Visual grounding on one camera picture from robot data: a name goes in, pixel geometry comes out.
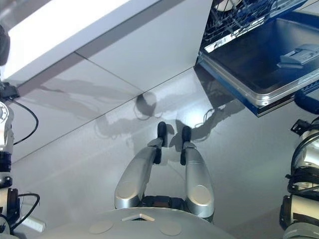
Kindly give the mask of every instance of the gray floor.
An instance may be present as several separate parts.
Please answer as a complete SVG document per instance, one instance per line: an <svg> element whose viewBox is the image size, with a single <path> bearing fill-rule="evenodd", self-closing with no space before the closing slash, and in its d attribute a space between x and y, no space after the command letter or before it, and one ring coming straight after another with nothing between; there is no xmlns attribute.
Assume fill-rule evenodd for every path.
<svg viewBox="0 0 319 239"><path fill-rule="evenodd" d="M314 117L291 103L256 118L201 68L189 69L14 163L14 184L41 195L33 215L48 230L112 210L121 174L163 120L168 144L146 195L184 197L179 155L186 124L214 184L214 223L239 239L278 239L285 175L298 142L290 127Z"/></svg>

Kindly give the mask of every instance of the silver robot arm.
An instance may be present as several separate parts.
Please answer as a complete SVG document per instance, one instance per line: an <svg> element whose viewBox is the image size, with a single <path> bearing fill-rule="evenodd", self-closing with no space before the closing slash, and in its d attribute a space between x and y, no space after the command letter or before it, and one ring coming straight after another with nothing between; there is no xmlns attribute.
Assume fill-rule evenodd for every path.
<svg viewBox="0 0 319 239"><path fill-rule="evenodd" d="M284 239L319 239L319 120L298 120L291 129L300 135L291 162L289 196L281 206Z"/></svg>
<svg viewBox="0 0 319 239"><path fill-rule="evenodd" d="M194 215L212 217L214 193L206 164L193 143L184 143L186 159L186 204Z"/></svg>
<svg viewBox="0 0 319 239"><path fill-rule="evenodd" d="M127 166L115 190L116 209L132 208L140 203L150 180L152 165L160 157L162 143L162 138L152 140Z"/></svg>

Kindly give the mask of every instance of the dishwasher rack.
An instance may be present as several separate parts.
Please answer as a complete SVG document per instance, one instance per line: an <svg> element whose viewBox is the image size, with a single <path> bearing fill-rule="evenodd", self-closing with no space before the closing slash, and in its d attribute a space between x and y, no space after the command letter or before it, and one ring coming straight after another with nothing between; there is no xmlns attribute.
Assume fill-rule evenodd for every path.
<svg viewBox="0 0 319 239"><path fill-rule="evenodd" d="M201 48L216 49L247 31L301 6L306 0L214 0ZM217 10L220 4L232 4L228 11Z"/></svg>

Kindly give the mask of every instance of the white cabinet panel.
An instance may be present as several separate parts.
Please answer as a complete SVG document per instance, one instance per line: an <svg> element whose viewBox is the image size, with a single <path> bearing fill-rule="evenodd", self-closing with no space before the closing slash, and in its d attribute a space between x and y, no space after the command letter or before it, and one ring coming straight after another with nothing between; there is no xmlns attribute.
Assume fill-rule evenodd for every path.
<svg viewBox="0 0 319 239"><path fill-rule="evenodd" d="M141 91L73 53L19 87L20 103L39 118L39 128L13 149L12 161L134 98ZM34 119L11 104L15 139L28 135Z"/></svg>
<svg viewBox="0 0 319 239"><path fill-rule="evenodd" d="M212 0L162 0L77 51L139 89L192 67Z"/></svg>

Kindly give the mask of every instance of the black cable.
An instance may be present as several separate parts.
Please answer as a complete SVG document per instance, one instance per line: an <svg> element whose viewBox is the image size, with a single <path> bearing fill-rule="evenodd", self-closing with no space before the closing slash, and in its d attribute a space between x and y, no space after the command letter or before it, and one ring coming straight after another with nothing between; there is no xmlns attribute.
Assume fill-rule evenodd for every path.
<svg viewBox="0 0 319 239"><path fill-rule="evenodd" d="M35 203L33 204L32 208L30 209L30 211L19 221L17 222L16 224L14 224L12 227L11 227L11 230L13 231L17 226L19 226L28 216L30 216L30 214L33 212L33 210L35 209L35 207L39 204L39 201L40 201L40 196L36 193L25 193L25 194L20 194L18 195L18 197L25 197L25 196L34 196L36 197L36 201Z"/></svg>
<svg viewBox="0 0 319 239"><path fill-rule="evenodd" d="M294 170L294 164L296 162L297 156L300 154L300 152L309 144L311 144L312 142L316 141L319 139L319 132L318 133L314 133L310 136L308 136L307 138L305 138L296 148L293 158L291 160L291 174L293 174L293 170Z"/></svg>
<svg viewBox="0 0 319 239"><path fill-rule="evenodd" d="M35 113L33 113L33 111L30 110L27 106L24 106L23 104L21 104L21 103L19 103L19 102L17 102L17 101L14 101L13 99L10 99L10 101L11 101L12 103L15 103L16 105L18 105L18 106L24 108L25 110L27 110L27 111L34 117L34 119L35 119L35 127L34 127L34 129L32 130L32 132L31 132L30 134L28 134L28 136L24 137L23 139L20 139L19 141L15 142L15 143L13 144L13 145L16 145L16 144L18 144L18 143L21 143L22 141L25 141L27 138L29 138L31 135L34 134L34 132L36 131L36 129L37 129L38 126L39 126L39 119L37 118L37 116L35 115Z"/></svg>

